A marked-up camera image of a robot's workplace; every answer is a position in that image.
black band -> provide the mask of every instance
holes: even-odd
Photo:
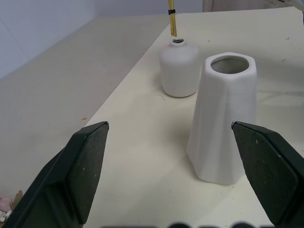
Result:
[[[175,13],[175,10],[174,9],[170,9],[170,10],[168,10],[168,13],[169,13],[169,15],[173,14],[173,13]]]

hexagonal vase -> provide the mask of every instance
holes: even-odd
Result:
[[[227,52],[206,59],[187,145],[200,179],[234,184],[243,175],[231,124],[255,123],[256,79],[252,57]]]

white vase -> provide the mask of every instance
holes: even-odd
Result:
[[[231,124],[255,123],[256,79],[252,57],[227,52],[206,59],[187,146],[200,179],[234,184],[243,175]]]
[[[194,94],[200,83],[199,49],[183,39],[174,39],[160,54],[164,91],[176,97]]]

pink object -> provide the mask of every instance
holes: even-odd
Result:
[[[9,212],[12,210],[13,202],[8,198],[0,198],[0,210],[4,212]]]

small white vase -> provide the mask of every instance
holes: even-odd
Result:
[[[187,146],[200,179],[234,184],[243,175],[231,124],[255,123],[256,79],[252,57],[227,52],[206,59]]]
[[[183,39],[174,39],[160,54],[164,91],[176,97],[194,94],[200,83],[199,49]]]

